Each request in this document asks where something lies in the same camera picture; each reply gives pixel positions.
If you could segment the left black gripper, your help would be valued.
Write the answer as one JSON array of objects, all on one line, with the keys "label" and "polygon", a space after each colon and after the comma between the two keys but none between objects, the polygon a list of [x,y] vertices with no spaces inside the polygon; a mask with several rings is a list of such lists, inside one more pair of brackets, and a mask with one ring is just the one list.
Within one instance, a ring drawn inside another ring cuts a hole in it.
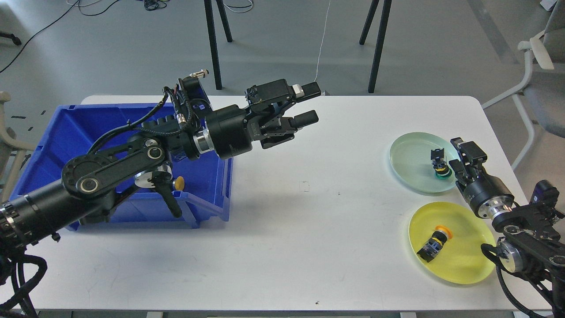
[{"label": "left black gripper", "polygon": [[254,141],[269,149],[292,140],[298,130],[318,123],[319,117],[315,110],[295,117],[284,117],[284,111],[293,103],[320,96],[316,81],[288,85],[285,79],[279,79],[253,85],[245,91],[248,107],[230,105],[205,117],[214,150],[221,159],[228,159],[251,151]]}]

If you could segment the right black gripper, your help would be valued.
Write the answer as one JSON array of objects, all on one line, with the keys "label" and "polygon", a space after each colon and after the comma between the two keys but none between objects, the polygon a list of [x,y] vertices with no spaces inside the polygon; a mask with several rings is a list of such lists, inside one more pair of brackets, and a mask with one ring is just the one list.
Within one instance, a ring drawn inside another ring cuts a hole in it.
[{"label": "right black gripper", "polygon": [[488,155],[474,142],[460,137],[450,140],[459,159],[450,160],[456,186],[478,218],[495,218],[511,211],[514,195],[498,177],[484,172]]}]

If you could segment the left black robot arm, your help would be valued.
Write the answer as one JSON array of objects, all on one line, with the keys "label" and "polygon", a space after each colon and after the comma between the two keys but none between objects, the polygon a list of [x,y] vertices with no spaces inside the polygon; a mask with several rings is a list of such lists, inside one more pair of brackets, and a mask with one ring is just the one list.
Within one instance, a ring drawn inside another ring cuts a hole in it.
[{"label": "left black robot arm", "polygon": [[315,111],[295,117],[284,113],[296,103],[321,95],[316,81],[289,85],[279,79],[246,89],[247,106],[212,110],[200,70],[163,88],[163,98],[137,121],[101,135],[84,155],[69,160],[59,180],[1,204],[1,283],[11,280],[13,296],[1,304],[4,318],[36,318],[30,292],[46,274],[44,258],[27,255],[28,245],[51,237],[75,221],[107,220],[140,189],[159,193],[171,214],[182,216],[172,195],[180,179],[172,163],[199,159],[214,151],[229,159],[294,139],[297,131],[319,120]]}]

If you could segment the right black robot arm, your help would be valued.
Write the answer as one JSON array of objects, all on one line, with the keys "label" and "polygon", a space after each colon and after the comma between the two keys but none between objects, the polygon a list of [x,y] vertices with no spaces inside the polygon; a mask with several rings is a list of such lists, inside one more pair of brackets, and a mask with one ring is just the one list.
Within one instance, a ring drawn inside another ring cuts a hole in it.
[{"label": "right black robot arm", "polygon": [[562,318],[565,252],[554,229],[554,224],[564,218],[555,209],[559,191],[549,181],[539,181],[529,203],[519,205],[501,179],[487,173],[483,164],[488,157],[475,142],[456,137],[450,143],[459,156],[449,162],[458,190],[475,216],[490,219],[493,229],[501,233],[496,245],[484,243],[481,249],[496,266],[508,301],[528,317],[539,316],[511,294],[503,272],[529,282],[549,303],[553,317]]}]

